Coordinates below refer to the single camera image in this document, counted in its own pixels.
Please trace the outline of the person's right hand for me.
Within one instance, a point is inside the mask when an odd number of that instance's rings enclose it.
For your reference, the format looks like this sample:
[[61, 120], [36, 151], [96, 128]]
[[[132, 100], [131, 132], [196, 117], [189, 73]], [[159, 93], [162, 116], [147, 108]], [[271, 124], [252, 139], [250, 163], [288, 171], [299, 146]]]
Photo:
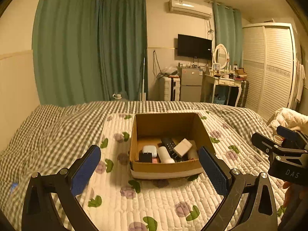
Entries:
[[[283, 207], [286, 208], [289, 202], [291, 201], [292, 196], [295, 194], [295, 186], [293, 186], [293, 183], [291, 182], [284, 182], [282, 188], [287, 190], [285, 193], [285, 199], [283, 203]], [[299, 199], [302, 200], [307, 194], [307, 191], [308, 191], [307, 186], [302, 187], [301, 191], [299, 191]]]

